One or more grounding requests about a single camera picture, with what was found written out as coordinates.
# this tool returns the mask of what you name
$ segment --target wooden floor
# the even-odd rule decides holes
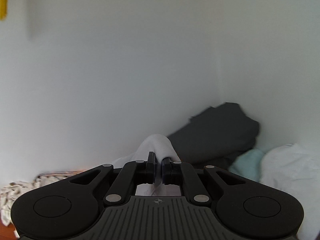
[[[15,230],[13,224],[5,227],[0,221],[0,240],[16,240],[13,231]]]

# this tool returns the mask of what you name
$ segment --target light blue fabric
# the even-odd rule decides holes
[[[264,153],[259,149],[252,149],[236,158],[229,167],[229,171],[247,179],[259,182],[260,162]]]

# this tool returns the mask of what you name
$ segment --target metal rivet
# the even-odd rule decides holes
[[[118,194],[110,194],[106,196],[106,200],[109,202],[118,202],[121,200],[121,196]]]
[[[210,198],[206,195],[196,195],[193,199],[197,202],[207,202]]]

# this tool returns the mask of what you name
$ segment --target wall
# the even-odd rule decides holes
[[[9,0],[0,184],[89,168],[219,103],[203,0]]]
[[[258,147],[319,146],[320,0],[207,0],[221,97],[261,123]]]

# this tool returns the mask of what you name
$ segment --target yellow object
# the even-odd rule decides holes
[[[0,0],[0,21],[7,17],[7,2],[8,0]]]

